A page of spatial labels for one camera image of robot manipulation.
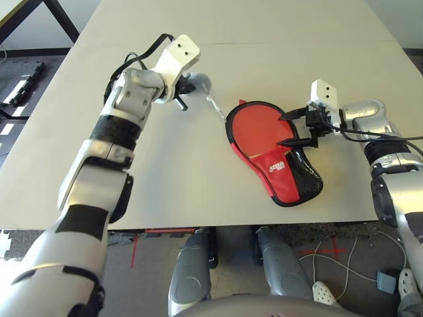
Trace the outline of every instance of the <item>floor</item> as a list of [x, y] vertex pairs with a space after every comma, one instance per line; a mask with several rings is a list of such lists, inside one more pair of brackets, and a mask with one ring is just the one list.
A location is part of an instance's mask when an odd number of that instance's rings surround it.
[[[26, 101], [23, 115], [29, 114], [34, 108], [42, 93], [52, 79], [54, 73], [63, 61], [63, 56], [46, 57], [20, 57], [10, 58], [6, 62], [18, 61], [43, 61], [46, 68], [40, 80], [34, 86], [30, 97]], [[411, 57], [415, 65], [423, 72], [422, 58]], [[8, 135], [0, 133], [0, 166], [5, 160], [22, 127], [15, 125]], [[287, 232], [287, 227], [280, 228], [280, 234], [285, 239], [292, 238]], [[395, 231], [381, 226], [381, 230], [396, 237]], [[317, 234], [307, 227], [302, 230], [305, 236], [302, 240], [291, 240], [296, 254], [300, 257], [304, 252], [314, 250], [320, 239], [326, 235]], [[330, 252], [328, 255], [338, 256], [342, 263], [346, 263], [349, 252], [354, 243], [355, 232], [360, 234], [356, 249], [352, 256], [351, 268], [360, 273], [375, 277], [376, 271], [400, 269], [403, 265], [403, 254], [388, 238], [380, 234], [366, 234], [366, 230], [348, 229], [347, 235], [336, 234], [333, 238], [324, 239], [320, 249]], [[36, 231], [12, 230], [6, 232], [11, 238], [10, 250], [6, 251], [5, 258], [21, 259], [35, 238], [41, 233]], [[233, 294], [268, 294], [262, 267], [253, 263], [250, 243], [249, 228], [219, 227], [217, 230], [219, 244], [219, 265], [211, 271], [211, 297], [231, 296]], [[131, 268], [134, 243], [129, 238], [124, 238], [120, 243], [108, 248], [106, 271], [104, 274], [104, 287], [106, 289], [106, 304], [100, 316], [166, 316], [167, 292], [173, 272], [176, 257], [187, 236], [171, 238], [162, 235], [157, 238], [141, 237], [135, 249], [135, 264]], [[301, 261], [309, 279], [312, 281], [311, 259]], [[344, 288], [345, 269], [317, 258], [317, 279], [324, 281], [334, 295], [338, 295]], [[396, 307], [399, 302], [398, 294], [389, 295], [378, 291], [375, 283], [363, 280], [354, 274], [350, 275], [348, 288], [339, 303], [348, 310], [363, 316], [396, 316]]]
[[[9, 114], [14, 114], [16, 111], [21, 112], [22, 116], [29, 116], [35, 106], [37, 105], [39, 99], [47, 88], [49, 82], [52, 80], [54, 74], [58, 70], [60, 64], [62, 63], [65, 56], [40, 56], [40, 57], [14, 57], [7, 58], [2, 64], [1, 68], [6, 64], [16, 63], [16, 62], [25, 62], [25, 61], [41, 61], [44, 62], [45, 68], [44, 71], [40, 74], [40, 77], [35, 82], [28, 96], [24, 99], [24, 102], [21, 106], [15, 107], [2, 107], [2, 109]], [[5, 125], [0, 123], [0, 167], [7, 158], [7, 154], [11, 150], [13, 144], [18, 138], [20, 132], [22, 131], [23, 125]]]

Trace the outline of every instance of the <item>table leg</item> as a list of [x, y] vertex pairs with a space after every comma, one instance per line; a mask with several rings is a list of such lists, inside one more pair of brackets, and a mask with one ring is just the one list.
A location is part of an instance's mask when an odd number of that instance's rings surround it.
[[0, 109], [0, 124], [6, 124], [6, 123], [14, 123], [14, 124], [25, 124], [26, 121], [28, 121], [28, 116], [11, 116], [6, 111], [3, 111]]
[[65, 30], [71, 41], [75, 43], [78, 39], [79, 32], [71, 19], [67, 16], [64, 9], [61, 7], [58, 0], [44, 0], [47, 8], [53, 14], [55, 19], [59, 22], [60, 26]]

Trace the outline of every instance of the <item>black tape band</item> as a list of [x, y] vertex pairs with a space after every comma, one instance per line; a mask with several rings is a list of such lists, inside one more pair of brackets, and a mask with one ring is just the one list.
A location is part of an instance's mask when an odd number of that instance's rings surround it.
[[100, 116], [90, 139], [111, 142], [133, 151], [140, 133], [141, 128], [131, 121], [116, 116]]
[[370, 142], [364, 148], [364, 155], [367, 157], [369, 164], [372, 164], [375, 160], [388, 154], [409, 152], [410, 150], [404, 142], [399, 140]]
[[56, 233], [81, 232], [89, 234], [101, 241], [106, 218], [107, 211], [101, 208], [72, 205], [56, 229]]
[[90, 279], [94, 284], [100, 284], [97, 275], [87, 269], [75, 266], [65, 266], [63, 268], [63, 272], [67, 274], [79, 275], [81, 277], [85, 277], [86, 279]]

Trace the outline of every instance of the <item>black cable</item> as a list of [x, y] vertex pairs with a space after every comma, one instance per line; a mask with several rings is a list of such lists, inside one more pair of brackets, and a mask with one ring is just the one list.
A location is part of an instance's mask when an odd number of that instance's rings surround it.
[[[134, 53], [134, 52], [130, 52], [126, 57], [125, 57], [125, 63], [128, 61], [128, 58], [134, 55], [135, 57], [138, 57], [138, 54]], [[141, 69], [147, 69], [147, 66], [145, 66], [145, 64], [140, 60], [138, 61], [139, 65], [141, 66]]]
[[170, 39], [171, 41], [174, 40], [174, 37], [170, 34], [166, 34], [163, 33], [162, 35], [160, 35], [155, 42], [153, 43], [153, 45], [150, 46], [150, 48], [145, 51], [144, 53], [142, 53], [141, 55], [131, 58], [130, 60], [126, 61], [125, 63], [123, 63], [121, 66], [119, 66], [119, 68], [117, 68], [117, 70], [115, 70], [112, 74], [112, 76], [110, 77], [111, 81], [115, 81], [119, 75], [121, 74], [121, 72], [129, 67], [132, 63], [136, 62], [136, 61], [141, 61], [147, 57], [149, 57], [152, 53], [154, 53], [154, 51], [166, 40], [166, 39]]
[[[382, 141], [382, 140], [398, 140], [398, 141], [412, 141], [412, 140], [422, 140], [423, 135], [419, 137], [396, 137], [394, 135], [384, 134], [384, 133], [376, 133], [376, 132], [365, 132], [365, 131], [357, 131], [357, 130], [351, 130], [351, 129], [344, 129], [343, 127], [335, 127], [334, 125], [331, 125], [327, 122], [327, 116], [326, 118], [323, 118], [321, 116], [322, 123], [330, 127], [331, 129], [335, 131], [341, 132], [341, 134], [345, 137], [345, 139], [353, 142], [370, 142], [370, 141]], [[376, 137], [380, 137], [379, 139], [367, 139], [367, 140], [358, 140], [358, 139], [352, 139], [349, 136], [347, 136], [345, 133], [354, 133], [354, 134], [361, 134], [361, 135], [374, 135]]]
[[416, 152], [418, 154], [420, 154], [423, 157], [423, 151], [420, 149], [420, 147], [418, 147], [417, 145], [409, 142], [409, 141], [404, 141], [405, 144], [407, 144], [409, 147], [412, 147], [414, 150], [416, 150]]
[[106, 100], [108, 98], [108, 95], [111, 93], [112, 91], [112, 85], [113, 82], [119, 77], [119, 75], [124, 71], [125, 68], [129, 67], [132, 63], [135, 63], [136, 61], [139, 62], [139, 64], [141, 65], [142, 69], [147, 69], [145, 64], [142, 62], [143, 59], [149, 57], [152, 53], [154, 53], [154, 51], [166, 40], [169, 39], [170, 41], [174, 40], [174, 36], [170, 35], [170, 34], [166, 34], [163, 33], [162, 35], [160, 35], [155, 41], [154, 43], [149, 47], [149, 49], [147, 51], [145, 51], [144, 53], [142, 53], [141, 55], [138, 55], [134, 58], [131, 58], [129, 60], [127, 60], [127, 58], [132, 55], [132, 54], [128, 54], [125, 58], [125, 62], [119, 66], [117, 68], [117, 70], [115, 70], [112, 74], [112, 76], [110, 76], [110, 80], [106, 86], [106, 90], [104, 92], [104, 103], [106, 103]]
[[[417, 145], [409, 142], [409, 140], [421, 140], [423, 139], [423, 135], [420, 137], [396, 137], [393, 135], [388, 135], [388, 134], [383, 134], [383, 133], [374, 133], [374, 132], [363, 132], [363, 131], [356, 131], [356, 130], [351, 130], [351, 129], [344, 129], [343, 127], [335, 127], [334, 125], [331, 125], [327, 122], [327, 116], [326, 118], [323, 118], [321, 116], [322, 122], [324, 125], [326, 125], [327, 127], [332, 128], [335, 131], [339, 131], [342, 136], [345, 138], [345, 140], [347, 141], [351, 141], [351, 142], [358, 142], [358, 143], [364, 143], [364, 142], [380, 142], [380, 141], [402, 141], [405, 144], [407, 144], [409, 147], [412, 147], [414, 150], [416, 150], [416, 152], [421, 155], [423, 157], [423, 151], [420, 149], [420, 147], [418, 147]], [[351, 137], [349, 137], [348, 135], [346, 135], [346, 133], [355, 133], [355, 134], [361, 134], [361, 135], [375, 135], [375, 136], [379, 136], [379, 138], [377, 139], [363, 139], [363, 140], [359, 140], [359, 139], [352, 139]]]

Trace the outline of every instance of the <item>white text logo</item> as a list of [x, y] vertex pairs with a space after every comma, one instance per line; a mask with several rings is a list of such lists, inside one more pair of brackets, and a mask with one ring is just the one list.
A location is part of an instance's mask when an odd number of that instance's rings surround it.
[[273, 172], [274, 170], [281, 170], [283, 168], [285, 168], [285, 163], [280, 161], [276, 163], [275, 165], [272, 165], [271, 167], [269, 167], [269, 172]]

